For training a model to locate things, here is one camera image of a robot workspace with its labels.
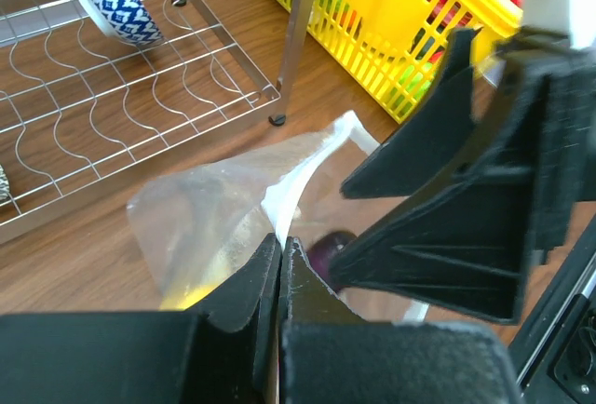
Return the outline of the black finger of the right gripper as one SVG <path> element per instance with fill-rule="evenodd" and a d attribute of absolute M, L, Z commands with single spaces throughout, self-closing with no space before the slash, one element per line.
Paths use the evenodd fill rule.
<path fill-rule="evenodd" d="M 518 323 L 531 257 L 530 166 L 460 168 L 444 190 L 422 196 L 411 196 L 350 242 L 330 263 L 332 281 Z"/>

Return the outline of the clear zip top bag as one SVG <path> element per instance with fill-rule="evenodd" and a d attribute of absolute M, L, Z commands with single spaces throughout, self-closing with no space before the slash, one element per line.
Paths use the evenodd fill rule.
<path fill-rule="evenodd" d="M 162 299 L 221 285 L 267 235 L 305 253 L 323 236 L 359 236 L 393 199 L 346 199 L 342 181 L 378 147 L 354 112 L 327 128 L 148 182 L 128 203 L 129 223 Z M 342 287 L 339 297 L 369 320 L 415 320 L 425 303 Z"/>

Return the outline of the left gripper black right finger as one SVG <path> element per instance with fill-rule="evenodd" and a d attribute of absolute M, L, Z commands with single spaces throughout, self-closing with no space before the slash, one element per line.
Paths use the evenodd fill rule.
<path fill-rule="evenodd" d="M 369 322 L 288 239 L 279 296 L 283 403 L 520 403 L 507 348 L 466 321 Z"/>

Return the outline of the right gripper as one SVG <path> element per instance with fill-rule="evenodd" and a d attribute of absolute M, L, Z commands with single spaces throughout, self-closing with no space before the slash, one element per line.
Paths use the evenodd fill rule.
<path fill-rule="evenodd" d="M 498 47 L 504 73 L 475 127 L 475 36 L 469 28 L 450 33 L 417 111 L 343 181 L 341 194 L 411 195 L 466 141 L 453 172 L 446 258 L 527 264 L 561 246 L 575 202 L 595 197 L 595 63 L 565 34 L 521 28 Z"/>

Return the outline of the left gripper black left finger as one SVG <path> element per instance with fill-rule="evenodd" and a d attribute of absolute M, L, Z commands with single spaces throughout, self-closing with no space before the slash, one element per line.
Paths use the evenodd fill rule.
<path fill-rule="evenodd" d="M 281 247 L 183 311 L 1 318 L 5 403 L 272 403 Z"/>

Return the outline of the purple toy eggplant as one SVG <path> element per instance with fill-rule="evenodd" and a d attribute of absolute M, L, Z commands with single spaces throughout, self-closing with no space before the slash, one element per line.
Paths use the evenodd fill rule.
<path fill-rule="evenodd" d="M 341 250 L 356 238 L 356 235 L 347 230 L 335 230 L 313 243 L 307 250 L 306 256 L 311 268 L 335 292 L 342 287 L 330 276 L 330 264 Z"/>

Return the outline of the yellow toy lemon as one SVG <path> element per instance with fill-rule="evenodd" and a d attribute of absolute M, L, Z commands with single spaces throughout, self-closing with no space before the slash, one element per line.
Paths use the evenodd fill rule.
<path fill-rule="evenodd" d="M 214 284 L 204 284 L 185 291 L 167 294 L 161 302 L 161 311 L 185 310 L 203 300 L 217 288 Z"/>

